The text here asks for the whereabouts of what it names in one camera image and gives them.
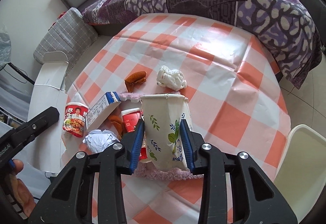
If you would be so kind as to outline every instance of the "metal screw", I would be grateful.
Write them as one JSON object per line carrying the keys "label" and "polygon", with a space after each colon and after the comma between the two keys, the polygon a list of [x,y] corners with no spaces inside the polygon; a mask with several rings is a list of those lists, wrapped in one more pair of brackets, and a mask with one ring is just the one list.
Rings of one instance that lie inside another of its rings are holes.
{"label": "metal screw", "polygon": [[203,148],[204,150],[210,150],[210,149],[211,149],[211,145],[208,144],[208,143],[204,143],[204,144],[202,145],[202,148]]}
{"label": "metal screw", "polygon": [[240,156],[241,159],[244,159],[244,160],[245,159],[248,159],[248,157],[249,157],[248,153],[246,153],[244,151],[243,152],[240,152],[239,156]]}
{"label": "metal screw", "polygon": [[83,151],[77,152],[76,153],[76,158],[81,159],[85,157],[85,153]]}
{"label": "metal screw", "polygon": [[115,149],[115,150],[120,150],[120,149],[122,149],[122,144],[121,144],[121,143],[116,143],[116,144],[114,144],[114,145],[113,145],[113,149]]}

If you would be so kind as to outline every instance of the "blue and white box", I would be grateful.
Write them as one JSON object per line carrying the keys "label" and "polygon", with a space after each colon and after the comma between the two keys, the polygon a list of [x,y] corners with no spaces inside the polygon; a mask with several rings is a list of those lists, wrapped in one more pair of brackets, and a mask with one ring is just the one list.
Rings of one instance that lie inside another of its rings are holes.
{"label": "blue and white box", "polygon": [[121,100],[117,92],[105,93],[88,112],[86,116],[86,131],[97,130],[120,103]]}

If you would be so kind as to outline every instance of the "white paper cup with leaf pattern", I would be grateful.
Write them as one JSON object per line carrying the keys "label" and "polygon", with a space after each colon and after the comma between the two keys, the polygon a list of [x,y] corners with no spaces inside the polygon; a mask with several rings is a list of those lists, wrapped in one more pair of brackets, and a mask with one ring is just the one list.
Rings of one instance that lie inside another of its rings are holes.
{"label": "white paper cup with leaf pattern", "polygon": [[141,96],[141,102],[147,157],[163,172],[173,168],[187,170],[179,128],[181,119],[186,119],[192,130],[188,98],[179,94],[155,94]]}

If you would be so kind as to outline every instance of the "patterned comforter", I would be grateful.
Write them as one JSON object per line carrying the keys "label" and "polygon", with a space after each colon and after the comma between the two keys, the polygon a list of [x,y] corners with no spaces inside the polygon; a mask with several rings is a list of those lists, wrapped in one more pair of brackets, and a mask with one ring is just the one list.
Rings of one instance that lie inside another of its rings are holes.
{"label": "patterned comforter", "polygon": [[299,0],[98,0],[83,17],[103,25],[145,13],[198,15],[242,28],[265,44],[296,88],[322,59],[319,33]]}

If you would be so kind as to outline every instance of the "checkered tablecloth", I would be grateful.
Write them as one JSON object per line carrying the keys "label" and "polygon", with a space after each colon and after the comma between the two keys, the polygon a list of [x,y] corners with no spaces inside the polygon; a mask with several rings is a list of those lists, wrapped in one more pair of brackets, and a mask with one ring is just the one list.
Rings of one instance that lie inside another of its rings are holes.
{"label": "checkered tablecloth", "polygon": [[[185,75],[188,87],[181,94],[189,98],[193,130],[223,152],[248,152],[274,180],[290,118],[273,57],[239,28],[192,15],[140,16],[86,66],[68,100],[92,107],[107,91],[125,91],[124,79],[137,71],[147,72],[147,82],[135,92],[169,92],[156,84],[162,65]],[[66,142],[70,152],[64,160],[78,150],[88,152],[75,139]],[[198,222],[202,179],[162,182],[123,175],[122,181],[129,224]],[[96,222],[96,192],[93,218]]]}

